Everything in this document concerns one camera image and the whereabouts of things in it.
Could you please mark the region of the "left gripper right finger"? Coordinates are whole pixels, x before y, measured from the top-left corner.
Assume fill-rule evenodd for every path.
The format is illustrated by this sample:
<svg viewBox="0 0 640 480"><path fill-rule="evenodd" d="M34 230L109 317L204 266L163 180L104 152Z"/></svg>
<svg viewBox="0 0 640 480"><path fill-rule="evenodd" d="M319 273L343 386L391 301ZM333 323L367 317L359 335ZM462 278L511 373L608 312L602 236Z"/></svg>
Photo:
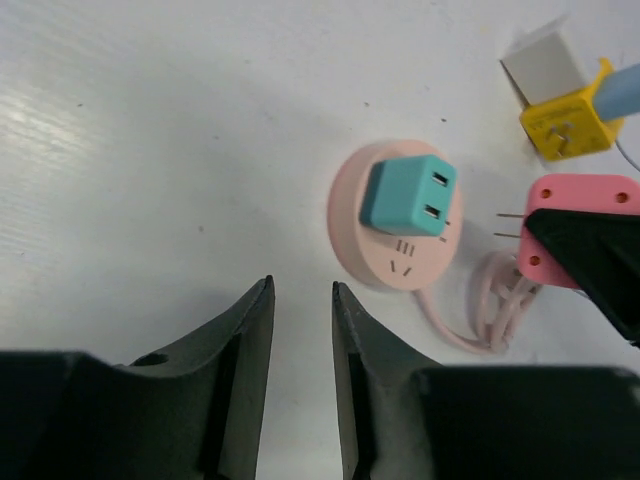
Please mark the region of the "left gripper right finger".
<svg viewBox="0 0 640 480"><path fill-rule="evenodd" d="M332 287L347 479L635 479L639 380L586 366L442 366Z"/></svg>

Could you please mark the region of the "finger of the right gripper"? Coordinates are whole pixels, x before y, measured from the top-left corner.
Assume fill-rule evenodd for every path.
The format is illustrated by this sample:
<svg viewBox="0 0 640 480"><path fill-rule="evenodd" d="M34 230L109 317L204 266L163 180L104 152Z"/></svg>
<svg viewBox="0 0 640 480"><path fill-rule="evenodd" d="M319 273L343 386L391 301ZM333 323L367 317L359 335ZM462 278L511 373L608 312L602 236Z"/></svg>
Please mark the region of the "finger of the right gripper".
<svg viewBox="0 0 640 480"><path fill-rule="evenodd" d="M524 226L616 330L639 346L639 217L537 209Z"/></svg>

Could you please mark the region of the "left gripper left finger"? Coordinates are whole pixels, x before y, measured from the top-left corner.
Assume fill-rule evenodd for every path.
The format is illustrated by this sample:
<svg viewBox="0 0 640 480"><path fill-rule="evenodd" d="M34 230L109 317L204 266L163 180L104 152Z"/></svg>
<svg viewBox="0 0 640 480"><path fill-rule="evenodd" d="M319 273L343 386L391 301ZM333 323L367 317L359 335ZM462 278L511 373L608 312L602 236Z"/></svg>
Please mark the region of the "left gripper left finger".
<svg viewBox="0 0 640 480"><path fill-rule="evenodd" d="M275 310L271 277L129 365L1 355L5 479L252 479Z"/></svg>

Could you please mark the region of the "pink plug adapter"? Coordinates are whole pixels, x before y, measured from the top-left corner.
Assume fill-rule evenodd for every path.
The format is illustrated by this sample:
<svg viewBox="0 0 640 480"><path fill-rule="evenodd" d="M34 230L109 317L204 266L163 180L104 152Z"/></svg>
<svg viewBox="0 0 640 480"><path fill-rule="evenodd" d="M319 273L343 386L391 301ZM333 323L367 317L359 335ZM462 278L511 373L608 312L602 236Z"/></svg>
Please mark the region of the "pink plug adapter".
<svg viewBox="0 0 640 480"><path fill-rule="evenodd" d="M548 174L532 184L525 210L516 217L524 221L541 208L637 215L639 183L623 175ZM519 240L518 268L526 278L544 285L578 287L526 228L515 237Z"/></svg>

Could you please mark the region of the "yellow cube power adapter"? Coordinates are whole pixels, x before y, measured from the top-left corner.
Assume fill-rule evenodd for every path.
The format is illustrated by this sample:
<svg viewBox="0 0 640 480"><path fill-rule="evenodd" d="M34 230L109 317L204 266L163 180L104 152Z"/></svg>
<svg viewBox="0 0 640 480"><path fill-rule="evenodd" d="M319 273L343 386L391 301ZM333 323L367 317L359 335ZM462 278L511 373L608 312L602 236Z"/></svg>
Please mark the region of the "yellow cube power adapter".
<svg viewBox="0 0 640 480"><path fill-rule="evenodd" d="M519 121L538 154L560 161L609 150L625 123L623 117L603 121L593 99L603 80L614 72L606 58L587 87L524 109Z"/></svg>

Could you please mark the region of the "light blue charger plug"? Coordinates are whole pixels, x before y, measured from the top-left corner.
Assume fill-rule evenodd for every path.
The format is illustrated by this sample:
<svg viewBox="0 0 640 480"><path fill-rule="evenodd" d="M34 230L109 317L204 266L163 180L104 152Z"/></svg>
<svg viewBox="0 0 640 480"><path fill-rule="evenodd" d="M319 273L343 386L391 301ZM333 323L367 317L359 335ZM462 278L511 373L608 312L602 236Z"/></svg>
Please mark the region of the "light blue charger plug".
<svg viewBox="0 0 640 480"><path fill-rule="evenodd" d="M593 106L603 122L638 114L640 111L640 64L606 76L593 98Z"/></svg>

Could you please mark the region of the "pink round power strip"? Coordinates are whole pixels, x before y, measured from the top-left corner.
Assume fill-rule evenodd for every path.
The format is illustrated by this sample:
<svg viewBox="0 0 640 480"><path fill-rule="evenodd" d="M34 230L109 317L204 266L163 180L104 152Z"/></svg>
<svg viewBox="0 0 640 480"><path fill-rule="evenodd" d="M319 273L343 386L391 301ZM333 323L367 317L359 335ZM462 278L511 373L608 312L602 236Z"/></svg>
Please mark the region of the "pink round power strip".
<svg viewBox="0 0 640 480"><path fill-rule="evenodd" d="M456 168L425 142L394 140L345 161L331 187L327 225L337 259L355 279L417 291L450 265L462 216Z"/></svg>

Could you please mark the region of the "teal plug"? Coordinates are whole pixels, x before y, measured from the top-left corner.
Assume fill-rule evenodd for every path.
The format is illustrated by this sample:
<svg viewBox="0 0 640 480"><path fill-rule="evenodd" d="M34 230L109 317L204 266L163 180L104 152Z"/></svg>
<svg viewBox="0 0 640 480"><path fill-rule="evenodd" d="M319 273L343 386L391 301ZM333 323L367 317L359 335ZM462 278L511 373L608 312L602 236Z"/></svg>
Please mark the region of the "teal plug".
<svg viewBox="0 0 640 480"><path fill-rule="evenodd" d="M435 237L444 231L456 183L456 168L435 154L377 162L359 221L394 236Z"/></svg>

